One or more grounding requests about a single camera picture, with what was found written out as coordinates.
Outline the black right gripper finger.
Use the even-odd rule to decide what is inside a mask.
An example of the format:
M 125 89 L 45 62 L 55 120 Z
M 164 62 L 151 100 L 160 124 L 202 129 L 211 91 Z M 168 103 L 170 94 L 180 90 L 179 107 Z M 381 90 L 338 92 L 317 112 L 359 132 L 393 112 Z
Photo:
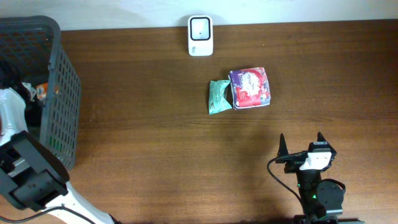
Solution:
M 317 144 L 319 145 L 327 145 L 328 141 L 325 139 L 321 132 L 317 133 Z
M 287 156 L 287 155 L 289 155 L 289 150 L 287 149 L 284 134 L 281 133 L 280 139 L 279 139 L 279 148 L 278 148 L 277 156 L 282 157 L 282 156 Z

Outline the red purple tissue pack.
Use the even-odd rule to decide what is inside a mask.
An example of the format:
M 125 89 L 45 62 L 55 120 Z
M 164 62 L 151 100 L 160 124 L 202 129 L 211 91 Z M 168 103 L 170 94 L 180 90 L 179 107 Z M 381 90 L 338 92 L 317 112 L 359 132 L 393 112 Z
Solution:
M 271 90 L 264 67 L 232 70 L 228 78 L 235 110 L 270 105 Z

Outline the mint green snack packet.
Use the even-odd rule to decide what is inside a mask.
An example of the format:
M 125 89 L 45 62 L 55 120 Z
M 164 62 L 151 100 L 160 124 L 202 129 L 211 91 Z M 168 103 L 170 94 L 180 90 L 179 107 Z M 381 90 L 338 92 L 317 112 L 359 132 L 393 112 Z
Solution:
M 211 81 L 209 89 L 208 112 L 209 115 L 230 110 L 232 106 L 227 101 L 229 80 Z

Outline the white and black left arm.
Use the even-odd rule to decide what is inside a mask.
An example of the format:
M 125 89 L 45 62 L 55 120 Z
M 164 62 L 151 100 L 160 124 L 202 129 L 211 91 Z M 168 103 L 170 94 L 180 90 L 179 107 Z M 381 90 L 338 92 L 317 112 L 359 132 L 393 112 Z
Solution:
M 117 223 L 83 198 L 64 165 L 28 131 L 39 126 L 42 103 L 19 69 L 1 61 L 1 195 L 19 210 L 52 215 L 64 223 Z

